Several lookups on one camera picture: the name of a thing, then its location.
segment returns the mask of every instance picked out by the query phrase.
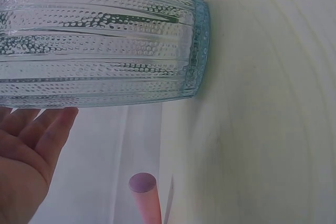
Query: hand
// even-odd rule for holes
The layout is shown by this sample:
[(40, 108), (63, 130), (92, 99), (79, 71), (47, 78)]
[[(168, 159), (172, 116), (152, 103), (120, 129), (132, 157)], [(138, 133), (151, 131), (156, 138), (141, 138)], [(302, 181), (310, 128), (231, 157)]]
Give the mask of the hand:
[(26, 224), (45, 199), (76, 108), (0, 107), (0, 224)]

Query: textured glass vase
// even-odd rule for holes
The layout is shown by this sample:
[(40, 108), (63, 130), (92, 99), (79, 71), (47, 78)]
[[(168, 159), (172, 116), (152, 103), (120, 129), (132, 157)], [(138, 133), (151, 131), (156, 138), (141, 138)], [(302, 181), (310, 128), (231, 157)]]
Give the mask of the textured glass vase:
[(208, 41), (203, 0), (0, 0), (0, 105), (189, 98)]

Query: pink stick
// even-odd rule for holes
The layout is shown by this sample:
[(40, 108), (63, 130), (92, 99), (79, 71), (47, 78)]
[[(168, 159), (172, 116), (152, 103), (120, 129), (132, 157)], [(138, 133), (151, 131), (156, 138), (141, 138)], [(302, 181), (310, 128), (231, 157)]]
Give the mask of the pink stick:
[(148, 173), (138, 173), (129, 181), (132, 195), (145, 224), (161, 224), (161, 208), (156, 179)]

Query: white curtain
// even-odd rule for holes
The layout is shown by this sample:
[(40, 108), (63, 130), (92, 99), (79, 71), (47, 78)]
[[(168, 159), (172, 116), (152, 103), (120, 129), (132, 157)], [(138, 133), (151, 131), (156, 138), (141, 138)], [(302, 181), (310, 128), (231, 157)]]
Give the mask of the white curtain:
[(161, 104), (81, 109), (32, 224), (142, 223), (128, 180), (159, 176)]

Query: finger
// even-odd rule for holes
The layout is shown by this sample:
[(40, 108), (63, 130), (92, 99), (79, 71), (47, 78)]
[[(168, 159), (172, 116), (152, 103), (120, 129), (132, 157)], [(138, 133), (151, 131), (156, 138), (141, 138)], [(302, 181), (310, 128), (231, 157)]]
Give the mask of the finger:
[(46, 161), (52, 171), (56, 167), (59, 154), (68, 139), (77, 114), (77, 108), (63, 109), (35, 147), (35, 151)]
[(5, 118), (6, 115), (9, 115), (12, 109), (6, 107), (0, 107), (0, 122)]
[(27, 146), (34, 149), (44, 132), (61, 112), (61, 109), (45, 110), (39, 117), (21, 131), (19, 138)]
[(39, 113), (35, 109), (19, 109), (6, 117), (0, 123), (0, 130), (12, 136), (18, 136), (28, 123), (30, 123)]

